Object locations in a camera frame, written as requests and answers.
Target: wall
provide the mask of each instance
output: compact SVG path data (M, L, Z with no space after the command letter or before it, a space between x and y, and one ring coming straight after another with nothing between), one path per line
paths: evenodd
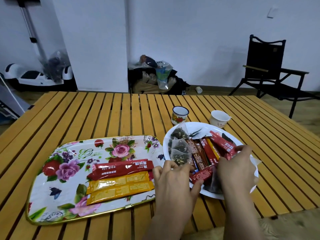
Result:
M269 19L274 4L278 14ZM235 87L251 34L286 39L282 67L310 72L302 88L320 91L320 0L129 0L128 6L131 61L146 54L169 62L189 84Z
M52 0L40 0L41 6L28 6L42 48L49 57L58 49L65 48L61 29ZM0 72L7 65L18 63L30 69L41 70L22 12L14 0L0 0Z
M53 0L79 90L128 92L125 0Z

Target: white bowl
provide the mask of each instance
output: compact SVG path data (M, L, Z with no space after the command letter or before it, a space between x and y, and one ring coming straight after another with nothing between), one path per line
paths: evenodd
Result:
M172 134L172 132L175 130L175 128L177 127L178 125L175 125L174 127L172 127L170 130L168 130L168 132L166 133L164 139L163 139L163 154L164 154L164 158L166 160L171 160L170 159L170 155L169 155L169 148L168 148L168 143L169 143L169 139L170 139L170 135ZM240 146L240 145L243 145L237 138L235 138L233 135L231 135L230 133L226 132L225 130L223 129L220 129L214 125L210 125L210 124L206 124L206 123L201 123L201 122L186 122L186 128L189 132L194 132L194 131L197 131L201 128L207 128L209 129L210 131L213 131L213 132L219 132L220 136L222 135L222 133L224 133L227 137L229 137L234 143L235 145L237 146ZM251 156L250 157L250 160L251 162L255 165L255 162L254 162L254 158ZM258 173L258 167L255 165L256 167L256 170L254 172L254 176L256 177L259 177L259 173ZM193 184L191 182L189 182L189 185L190 185L190 188L193 187ZM254 189L256 188L256 185L251 189L250 193L252 191L254 191ZM201 194L203 195L206 195L208 197L211 197L211 198L216 198L216 199L220 199L220 200L224 200L224 197L222 194L217 194L217 193L211 193L207 190L204 190L203 189L203 185L201 187L201 191L200 191Z

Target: chair seat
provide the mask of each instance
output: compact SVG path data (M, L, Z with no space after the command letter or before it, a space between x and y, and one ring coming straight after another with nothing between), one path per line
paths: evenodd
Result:
M261 92L264 92L266 94L269 94L277 99L283 100L290 100L293 101L293 99L297 96L298 99L305 100L306 98L315 98L319 99L319 97L304 91L299 91L297 88L290 87L286 84L278 83L278 84L258 84L258 83L251 83L246 81L246 84L261 90Z

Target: tray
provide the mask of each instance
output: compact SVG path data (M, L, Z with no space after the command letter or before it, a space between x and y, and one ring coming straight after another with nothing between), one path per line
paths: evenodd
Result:
M166 133L164 139L163 139L163 154L166 160L171 160L170 159L170 155L169 155L169 148L168 148L168 142L170 139L170 135L172 134L172 132L175 130L175 128L178 125L172 127L170 130L168 130L168 132ZM188 132L195 132L201 128L206 128L209 129L210 131L213 131L215 133L218 133L220 136L222 136L222 134L224 133L227 137L229 137L233 143L237 146L243 145L237 138L235 138L233 135L231 135L230 133L226 132L223 129L220 129L214 125L210 125L210 124L206 124L206 123L201 123L201 122L186 122L186 128L188 130ZM257 164L259 163L258 161L255 160L255 158L251 155L250 156L250 161L255 165L256 170L254 172L254 175L256 177L259 177L259 172L258 172L258 167ZM191 182L189 182L190 188L193 187L193 184ZM252 191L254 191L254 189L256 188L256 185L251 189L250 193ZM217 193L211 193L207 190L203 189L203 185L201 187L201 194L206 195L208 197L211 198L216 198L216 199L220 199L220 200L224 200L224 197L222 194L217 194Z
M161 143L149 135L106 137L69 142L54 150L30 188L26 217L48 225L106 214L155 198L155 191L86 206L87 175L94 163L148 159L163 166Z

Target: forearm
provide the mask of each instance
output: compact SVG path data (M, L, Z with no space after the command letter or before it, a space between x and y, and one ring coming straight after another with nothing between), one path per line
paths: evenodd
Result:
M179 240L184 230L184 223L175 217L155 214L143 240Z
M264 239L250 195L227 190L225 200L226 224L224 240Z

